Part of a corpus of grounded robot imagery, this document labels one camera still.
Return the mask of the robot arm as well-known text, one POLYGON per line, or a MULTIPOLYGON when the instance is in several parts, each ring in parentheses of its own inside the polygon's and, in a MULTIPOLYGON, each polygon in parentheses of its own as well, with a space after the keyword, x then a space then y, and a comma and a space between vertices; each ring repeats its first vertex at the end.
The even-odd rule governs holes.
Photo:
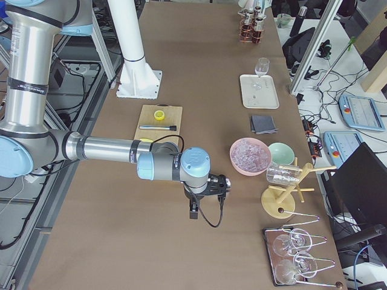
POLYGON ((56 161, 118 161, 135 164, 141 179, 182 183, 192 219, 203 214, 200 202, 205 196, 224 203, 230 181, 211 174, 210 156, 202 148, 91 137, 44 125, 54 37, 92 34, 91 1, 7 1, 5 10, 12 36, 1 121, 1 176, 28 175, 56 161))

